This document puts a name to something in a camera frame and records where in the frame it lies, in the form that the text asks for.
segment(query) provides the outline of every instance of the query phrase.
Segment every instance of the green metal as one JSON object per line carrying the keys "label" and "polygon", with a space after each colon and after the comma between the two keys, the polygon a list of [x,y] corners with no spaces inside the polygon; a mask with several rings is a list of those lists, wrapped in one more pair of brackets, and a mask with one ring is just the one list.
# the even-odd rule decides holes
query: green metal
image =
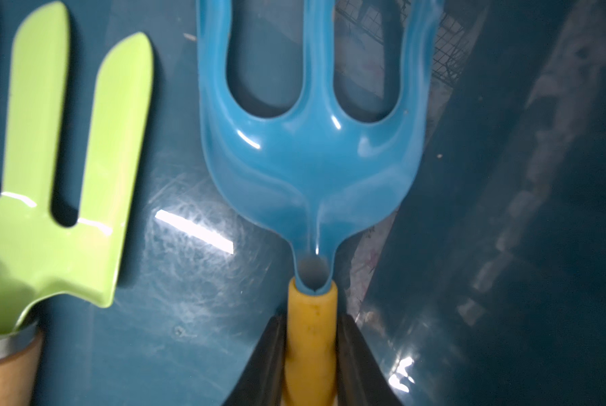
{"label": "green metal", "polygon": [[39,300],[68,293],[113,301],[136,168],[150,104],[152,48],[136,33],[99,68],[77,224],[50,213],[68,69],[68,12],[31,13],[12,50],[0,194],[0,334]]}

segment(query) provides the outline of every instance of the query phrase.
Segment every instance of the plastic fork head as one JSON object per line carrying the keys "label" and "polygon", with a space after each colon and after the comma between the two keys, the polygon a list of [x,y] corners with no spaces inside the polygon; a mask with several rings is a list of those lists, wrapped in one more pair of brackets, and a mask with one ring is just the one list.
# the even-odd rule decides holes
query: plastic fork head
{"label": "plastic fork head", "polygon": [[213,181],[237,212],[291,244],[296,287],[328,291],[350,235],[402,201],[421,155],[433,38],[442,1],[413,2],[401,50],[400,96],[378,123],[349,117],[333,93],[334,2],[304,5],[304,80],[282,116],[243,110],[226,83],[230,0],[199,0],[201,137]]}
{"label": "plastic fork head", "polygon": [[62,227],[50,214],[69,51],[60,2],[31,13],[12,50],[0,193],[0,334],[30,307],[69,293],[112,303],[152,89],[152,49],[132,35],[97,74],[80,215]]}

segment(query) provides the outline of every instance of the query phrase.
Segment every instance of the blue plastic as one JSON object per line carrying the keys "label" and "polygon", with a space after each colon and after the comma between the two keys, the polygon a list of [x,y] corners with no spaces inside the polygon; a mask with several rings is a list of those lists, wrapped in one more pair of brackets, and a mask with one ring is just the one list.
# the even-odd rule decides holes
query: blue plastic
{"label": "blue plastic", "polygon": [[[276,118],[242,109],[226,82],[231,0],[198,2],[207,166],[240,215],[290,243],[296,287],[303,293],[330,289],[339,244],[388,216],[415,178],[442,4],[414,2],[402,43],[396,107],[378,123],[362,123],[340,108],[333,93],[333,1],[304,3],[303,86],[294,106]],[[320,282],[319,276],[300,272],[307,258],[317,256],[328,266]]]}

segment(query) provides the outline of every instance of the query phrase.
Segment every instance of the teal surface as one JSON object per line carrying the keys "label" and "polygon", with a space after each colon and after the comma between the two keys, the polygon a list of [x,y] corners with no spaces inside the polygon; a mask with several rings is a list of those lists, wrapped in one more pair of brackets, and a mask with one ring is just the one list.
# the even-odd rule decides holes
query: teal surface
{"label": "teal surface", "polygon": [[408,405],[606,405],[606,1],[488,13],[362,331]]}

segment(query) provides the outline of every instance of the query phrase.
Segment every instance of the garden tool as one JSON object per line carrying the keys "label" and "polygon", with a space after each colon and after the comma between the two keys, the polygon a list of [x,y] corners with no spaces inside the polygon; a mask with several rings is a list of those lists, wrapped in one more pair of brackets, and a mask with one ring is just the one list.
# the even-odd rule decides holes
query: garden tool
{"label": "garden tool", "polygon": [[[144,34],[136,33],[116,44],[99,68],[79,218],[72,227],[56,223],[50,205],[69,37],[68,11],[56,1],[23,21],[12,48],[0,192],[3,396],[26,392],[8,374],[18,371],[27,379],[19,381],[23,386],[34,380],[37,349],[6,357],[40,345],[36,328],[30,333],[23,324],[35,303],[67,293],[100,307],[112,304],[150,104],[152,48]],[[34,361],[25,364],[28,355]],[[29,399],[30,390],[23,397]]]}
{"label": "garden tool", "polygon": [[231,0],[198,1],[201,140],[212,180],[250,222],[286,239],[288,404],[329,404],[335,391],[335,252],[388,216],[416,175],[423,148],[433,40],[442,1],[415,1],[401,50],[400,94],[378,123],[348,116],[333,93],[334,2],[305,0],[304,79],[281,116],[245,111],[226,82]]}

